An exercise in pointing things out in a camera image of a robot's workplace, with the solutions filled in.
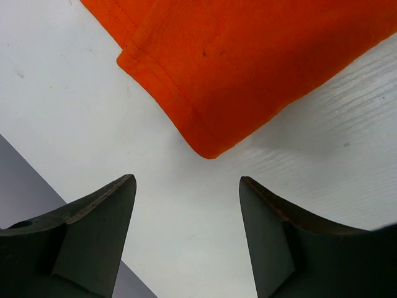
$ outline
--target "black plastic part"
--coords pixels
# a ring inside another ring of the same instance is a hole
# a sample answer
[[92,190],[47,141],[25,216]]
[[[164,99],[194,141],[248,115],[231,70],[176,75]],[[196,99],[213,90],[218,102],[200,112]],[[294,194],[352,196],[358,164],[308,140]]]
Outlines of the black plastic part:
[[125,175],[0,230],[0,297],[111,298],[135,200]]
[[239,193],[258,298],[397,297],[397,225],[341,225],[248,177]]

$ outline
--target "orange fabric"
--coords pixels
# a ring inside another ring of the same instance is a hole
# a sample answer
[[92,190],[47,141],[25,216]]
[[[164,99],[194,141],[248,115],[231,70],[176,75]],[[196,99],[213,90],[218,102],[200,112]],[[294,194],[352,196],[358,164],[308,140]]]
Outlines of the orange fabric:
[[397,32],[397,0],[83,0],[206,158]]

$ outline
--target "garment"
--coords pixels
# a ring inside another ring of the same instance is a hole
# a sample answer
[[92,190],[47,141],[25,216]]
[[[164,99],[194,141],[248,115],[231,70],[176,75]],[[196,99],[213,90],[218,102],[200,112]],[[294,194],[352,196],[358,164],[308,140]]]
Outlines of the garment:
[[396,0],[82,0],[118,65],[215,158],[397,32]]

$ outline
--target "white table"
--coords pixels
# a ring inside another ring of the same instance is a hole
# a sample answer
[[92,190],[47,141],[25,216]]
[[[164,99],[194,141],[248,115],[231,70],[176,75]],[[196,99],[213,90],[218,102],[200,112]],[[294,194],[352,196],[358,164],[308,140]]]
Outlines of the white table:
[[242,175],[347,225],[397,221],[397,35],[204,160],[78,0],[1,1],[0,28],[0,133],[68,202],[136,175],[123,260],[159,298],[256,297]]

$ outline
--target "orange shirt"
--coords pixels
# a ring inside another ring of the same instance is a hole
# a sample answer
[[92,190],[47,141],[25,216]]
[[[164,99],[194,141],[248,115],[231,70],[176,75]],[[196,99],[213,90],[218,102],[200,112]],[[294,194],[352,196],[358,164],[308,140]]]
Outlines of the orange shirt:
[[215,158],[397,32],[397,0],[82,0],[117,62]]

